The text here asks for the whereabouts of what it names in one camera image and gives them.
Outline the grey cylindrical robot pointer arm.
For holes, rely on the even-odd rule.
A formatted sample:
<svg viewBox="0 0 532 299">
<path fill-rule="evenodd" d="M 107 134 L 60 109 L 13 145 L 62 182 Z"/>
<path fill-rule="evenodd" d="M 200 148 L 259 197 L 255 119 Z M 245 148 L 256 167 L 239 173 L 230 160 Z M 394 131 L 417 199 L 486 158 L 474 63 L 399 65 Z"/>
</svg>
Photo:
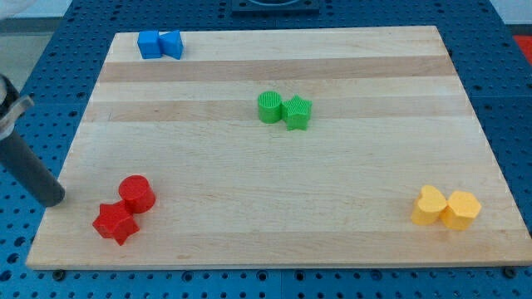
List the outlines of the grey cylindrical robot pointer arm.
<svg viewBox="0 0 532 299">
<path fill-rule="evenodd" d="M 53 207 L 65 198 L 66 191 L 15 131 L 18 118 L 33 106 L 30 96 L 21 96 L 1 75 L 1 164 L 41 206 Z"/>
</svg>

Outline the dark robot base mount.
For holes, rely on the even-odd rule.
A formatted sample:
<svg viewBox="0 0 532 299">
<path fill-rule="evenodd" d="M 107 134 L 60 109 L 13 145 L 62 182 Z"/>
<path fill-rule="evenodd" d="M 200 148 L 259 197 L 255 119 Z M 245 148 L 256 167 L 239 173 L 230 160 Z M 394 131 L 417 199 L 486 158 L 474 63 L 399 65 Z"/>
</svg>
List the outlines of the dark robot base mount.
<svg viewBox="0 0 532 299">
<path fill-rule="evenodd" d="M 292 12 L 318 13 L 320 0 L 230 0 L 233 15 L 253 13 L 284 14 Z"/>
</svg>

